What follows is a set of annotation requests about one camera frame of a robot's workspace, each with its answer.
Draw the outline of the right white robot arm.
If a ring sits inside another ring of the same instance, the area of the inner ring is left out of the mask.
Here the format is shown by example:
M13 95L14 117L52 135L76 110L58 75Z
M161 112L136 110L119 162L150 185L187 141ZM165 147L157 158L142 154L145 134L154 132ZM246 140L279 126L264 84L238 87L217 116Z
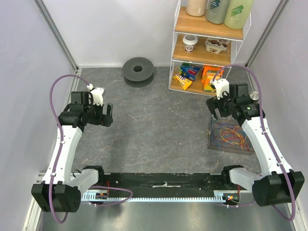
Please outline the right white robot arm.
M214 119L232 116L247 135L257 155L261 174L243 166L228 166L220 177L221 186L232 189L239 185L250 191L259 206L290 203L296 199L305 178L293 171L270 133L265 113L260 109L258 94L249 93L247 84L230 84L225 79L211 82L216 95L206 101Z

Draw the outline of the black cable spool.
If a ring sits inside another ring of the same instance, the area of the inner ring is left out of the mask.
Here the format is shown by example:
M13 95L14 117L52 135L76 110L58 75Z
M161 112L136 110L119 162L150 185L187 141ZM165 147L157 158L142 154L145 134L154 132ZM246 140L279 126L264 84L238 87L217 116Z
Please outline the black cable spool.
M122 67L122 75L126 84L134 88L142 88L154 79L153 63L143 57L136 57L126 61Z

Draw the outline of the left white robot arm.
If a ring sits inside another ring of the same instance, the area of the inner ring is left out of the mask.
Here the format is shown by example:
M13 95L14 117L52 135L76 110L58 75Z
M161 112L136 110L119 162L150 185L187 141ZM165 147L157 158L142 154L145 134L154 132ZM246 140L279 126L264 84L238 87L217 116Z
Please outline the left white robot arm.
M92 186L101 189L105 185L101 166L86 166L75 178L71 177L72 163L77 144L86 125L109 127L112 122L111 103L103 113L104 88L91 91L74 91L71 103L58 116L60 127L49 167L41 183L33 184L31 194L44 212L68 212L78 210L82 195Z

